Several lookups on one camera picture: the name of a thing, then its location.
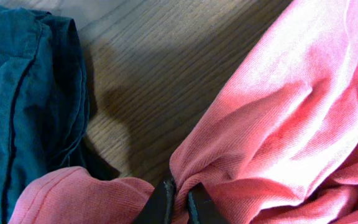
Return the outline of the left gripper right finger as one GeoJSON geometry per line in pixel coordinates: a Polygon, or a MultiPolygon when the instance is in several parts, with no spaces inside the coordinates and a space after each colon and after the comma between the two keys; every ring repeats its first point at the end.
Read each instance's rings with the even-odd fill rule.
{"type": "Polygon", "coordinates": [[[188,224],[229,224],[217,210],[213,199],[202,183],[196,184],[188,192],[188,224]]]}

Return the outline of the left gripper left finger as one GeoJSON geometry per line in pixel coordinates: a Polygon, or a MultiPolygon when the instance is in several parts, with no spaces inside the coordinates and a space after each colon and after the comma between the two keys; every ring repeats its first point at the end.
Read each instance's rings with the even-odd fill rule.
{"type": "Polygon", "coordinates": [[[173,177],[163,178],[132,224],[171,224],[175,193],[173,177]]]}

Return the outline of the red printed t-shirt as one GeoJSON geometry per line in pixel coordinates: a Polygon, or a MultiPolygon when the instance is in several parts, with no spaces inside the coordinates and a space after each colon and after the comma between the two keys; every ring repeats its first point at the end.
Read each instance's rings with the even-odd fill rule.
{"type": "MultiPolygon", "coordinates": [[[[202,183],[229,223],[358,223],[358,0],[293,1],[170,158],[172,223],[202,183]]],[[[155,187],[59,169],[11,223],[132,223],[155,187]]]]}

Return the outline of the dark blue folded jeans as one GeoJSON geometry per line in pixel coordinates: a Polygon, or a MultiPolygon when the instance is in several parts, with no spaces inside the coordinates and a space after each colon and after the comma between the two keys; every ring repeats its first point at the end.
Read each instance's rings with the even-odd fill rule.
{"type": "Polygon", "coordinates": [[[84,165],[88,120],[74,20],[0,6],[0,223],[33,180],[84,165]]]}

